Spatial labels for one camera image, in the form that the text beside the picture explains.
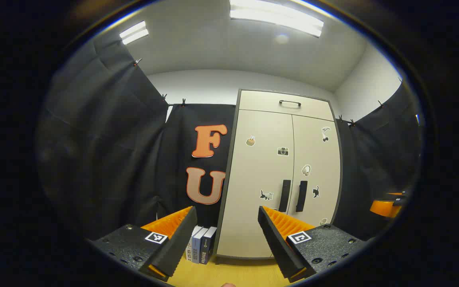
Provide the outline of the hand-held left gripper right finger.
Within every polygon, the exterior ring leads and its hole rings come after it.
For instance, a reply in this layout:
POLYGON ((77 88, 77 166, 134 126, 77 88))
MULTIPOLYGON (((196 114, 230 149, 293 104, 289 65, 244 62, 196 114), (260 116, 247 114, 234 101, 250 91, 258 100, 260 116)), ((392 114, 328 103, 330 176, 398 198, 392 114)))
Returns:
POLYGON ((314 227, 266 206, 257 221, 284 278, 290 283, 317 277, 359 254, 367 241, 335 227, 314 227))

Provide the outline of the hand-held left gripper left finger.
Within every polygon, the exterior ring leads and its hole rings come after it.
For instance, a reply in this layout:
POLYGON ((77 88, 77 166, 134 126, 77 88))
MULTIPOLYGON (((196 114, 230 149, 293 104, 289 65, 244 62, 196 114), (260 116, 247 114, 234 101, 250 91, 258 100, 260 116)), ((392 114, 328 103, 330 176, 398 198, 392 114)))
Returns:
POLYGON ((196 208, 189 206, 144 226, 126 224, 89 243, 127 269, 167 282, 196 225, 196 208))

